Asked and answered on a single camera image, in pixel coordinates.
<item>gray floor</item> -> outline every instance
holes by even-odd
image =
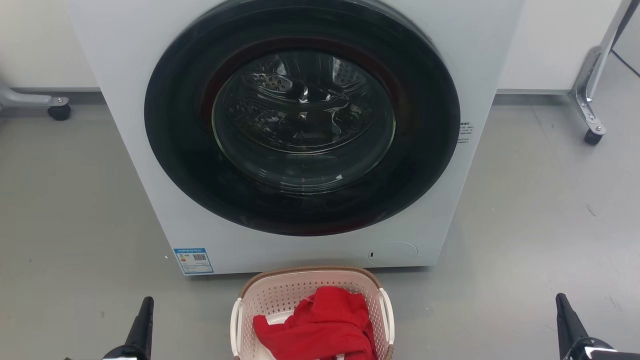
[[[557,359],[560,291],[640,352],[640,79],[609,59],[597,147],[565,99],[496,100],[437,266],[378,272],[394,359]],[[97,359],[151,295],[154,359],[230,359],[247,278],[181,275],[105,106],[3,113],[0,358]]]

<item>white plastic basket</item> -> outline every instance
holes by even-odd
[[[253,317],[283,323],[305,297],[322,286],[361,293],[367,301],[378,360],[390,360],[394,349],[394,312],[387,292],[372,273],[347,266],[291,268],[265,272],[249,280],[231,313],[231,349],[236,360],[273,360],[257,339]]]

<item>red clothing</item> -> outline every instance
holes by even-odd
[[[302,300],[284,323],[253,318],[258,340],[276,360],[377,360],[373,326],[362,294],[325,286]]]

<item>washing machine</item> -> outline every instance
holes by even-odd
[[[173,255],[201,275],[434,265],[522,2],[68,12]]]

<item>black wheel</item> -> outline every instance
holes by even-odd
[[[71,107],[69,104],[65,104],[63,106],[51,106],[47,113],[53,120],[63,121],[69,119],[69,115],[71,114]]]
[[[594,133],[591,129],[587,130],[587,133],[584,135],[584,142],[589,145],[598,145],[600,139],[602,139],[602,135]]]

